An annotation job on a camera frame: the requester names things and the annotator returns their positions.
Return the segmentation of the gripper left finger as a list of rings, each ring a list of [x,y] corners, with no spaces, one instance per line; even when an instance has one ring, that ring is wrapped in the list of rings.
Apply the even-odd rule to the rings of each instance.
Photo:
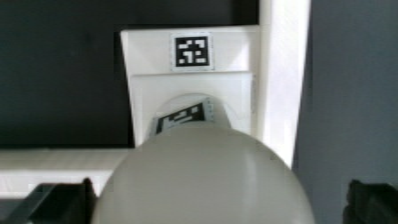
[[[90,224],[96,206],[90,179],[41,183],[0,224]]]

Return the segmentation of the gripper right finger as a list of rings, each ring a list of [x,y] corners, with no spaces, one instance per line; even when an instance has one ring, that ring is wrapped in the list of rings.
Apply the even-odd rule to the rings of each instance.
[[[398,189],[389,184],[350,182],[344,224],[398,224]]]

